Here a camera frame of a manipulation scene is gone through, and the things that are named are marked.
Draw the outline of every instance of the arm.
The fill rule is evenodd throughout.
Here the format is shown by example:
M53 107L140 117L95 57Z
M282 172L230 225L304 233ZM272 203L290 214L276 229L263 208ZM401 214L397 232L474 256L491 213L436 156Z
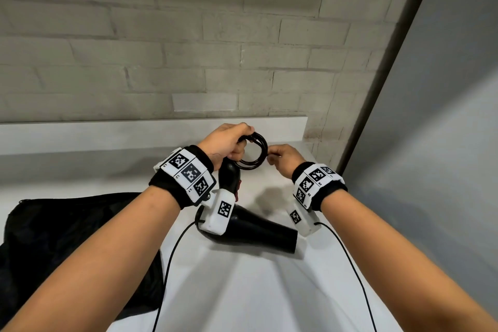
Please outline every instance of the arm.
M268 161L292 178L305 162L288 145L270 146ZM420 250L344 190L321 211L404 331L497 331L498 324Z
M240 160L246 124L222 125L199 143L215 170L225 156ZM149 186L76 249L36 290L4 332L105 331L135 292L180 206Z

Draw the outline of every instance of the white countertop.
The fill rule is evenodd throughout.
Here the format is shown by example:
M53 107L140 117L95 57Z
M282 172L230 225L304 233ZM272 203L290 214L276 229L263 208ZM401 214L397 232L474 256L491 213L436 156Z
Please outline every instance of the white countertop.
M296 146L313 160L302 142ZM0 225L24 198L87 197L142 191L152 166L172 148L0 155ZM258 147L248 144L251 156ZM267 163L241 172L239 202L261 216L293 227L283 203L292 182ZM185 208L162 246L166 268L173 245L194 220ZM389 310L360 274L377 330L398 332ZM112 332L150 332L156 312L115 322ZM373 331L363 292L345 254L325 228L298 238L295 255L257 247L218 245L193 226L172 260L157 332Z

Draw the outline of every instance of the black cable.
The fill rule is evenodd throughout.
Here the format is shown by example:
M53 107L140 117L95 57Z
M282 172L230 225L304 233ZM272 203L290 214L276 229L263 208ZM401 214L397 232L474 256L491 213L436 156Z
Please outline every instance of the black cable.
M322 223L322 222L315 222L314 224L315 224L315 225L321 224L322 226L327 227L327 228L330 230L330 232L331 232L331 233L333 233L333 234L334 234L334 236L337 238L337 240L339 241L339 243L340 243L341 247L343 247L344 253L345 253L346 257L348 258L349 263L351 264L351 267L352 267L353 271L355 271L356 278L358 278L359 284L362 286L363 294L365 295L366 305L367 305L367 307L369 308L370 319L372 320L373 329L374 329L374 331L375 331L375 332L377 332L377 328L376 328L376 326L375 326L375 322L373 321L373 320L374 320L374 317L373 317L373 315L372 315L372 311L371 311L371 309L370 309L369 299L368 299L368 297L366 296L366 291L365 291L365 288L364 288L364 286L363 286L362 280L361 280L361 279L359 279L359 275L358 275L358 273L357 273L357 271L356 271L356 269L355 269L355 266L353 265L353 263L352 263L352 261L351 261L351 258L349 257L348 252L345 250L344 244L343 244L343 243L342 243L342 241L339 239L339 236L337 236L337 234L334 232L334 230L333 230L332 228L328 227L325 223Z
M157 309L157 315L156 315L156 320L154 322L154 328L153 332L155 332L155 329L157 327L157 321L159 320L159 314L161 313L161 306L162 303L164 302L164 296L166 295L166 281L168 281L168 274L169 274L169 267L171 266L171 259L173 258L173 253L175 253L175 249L178 246L178 243L180 242L181 238L183 235L187 232L189 228L191 228L193 225L195 225L195 222L190 223L182 232L178 240L176 241L175 246L173 247L173 250L171 251L171 255L169 255L169 261L168 261L168 266L166 268L166 274L164 276L164 284L162 286L162 302L159 304L159 308Z
M263 138L263 136L261 134L258 134L256 132L252 133L251 135L242 135L239 138L239 142L244 140L244 139L249 140L251 142L254 142L258 146L260 146L261 147L261 155L259 155L258 159L254 160L252 162L248 162L246 160L241 160L239 162L236 162L235 165L237 167L239 167L241 170L246 170L246 171L255 170L256 168L258 168L261 164L263 164L265 162L265 159L268 156L268 143L266 142L266 140Z

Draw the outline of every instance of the brick wall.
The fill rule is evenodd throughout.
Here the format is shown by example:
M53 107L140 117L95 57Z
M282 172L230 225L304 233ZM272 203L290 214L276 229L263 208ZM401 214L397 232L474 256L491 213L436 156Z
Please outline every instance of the brick wall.
M306 114L335 167L416 4L0 0L0 122Z

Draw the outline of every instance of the wristband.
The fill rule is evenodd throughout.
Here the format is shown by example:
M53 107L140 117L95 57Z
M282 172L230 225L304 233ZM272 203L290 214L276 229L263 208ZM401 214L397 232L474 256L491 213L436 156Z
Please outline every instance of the wristband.
M292 174L293 195L308 211L321 211L322 201L334 191L348 191L344 179L325 164L306 162Z
M149 185L168 190L180 208L207 200L216 184L213 163L197 146L177 148L154 166L156 174Z

